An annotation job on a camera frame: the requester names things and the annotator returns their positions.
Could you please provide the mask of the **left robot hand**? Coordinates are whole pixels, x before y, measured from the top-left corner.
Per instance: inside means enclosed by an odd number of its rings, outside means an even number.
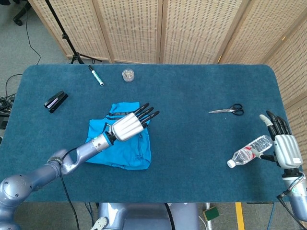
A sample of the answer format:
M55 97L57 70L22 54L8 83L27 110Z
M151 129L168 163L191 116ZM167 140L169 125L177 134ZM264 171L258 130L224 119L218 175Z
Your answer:
M143 132L148 127L148 122L160 113L160 111L153 112L154 108L148 106L149 103L146 103L112 124L106 132L109 139L126 141Z

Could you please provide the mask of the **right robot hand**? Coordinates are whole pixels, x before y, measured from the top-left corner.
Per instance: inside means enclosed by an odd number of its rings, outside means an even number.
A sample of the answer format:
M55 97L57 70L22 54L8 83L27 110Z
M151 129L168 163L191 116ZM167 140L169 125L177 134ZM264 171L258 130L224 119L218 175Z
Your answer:
M266 111L267 115L260 115L260 119L265 123L274 147L274 155L266 155L263 152L251 148L252 153L267 161L276 162L282 169L300 168L303 158L298 142L291 132L288 123L280 116L274 115L271 111Z

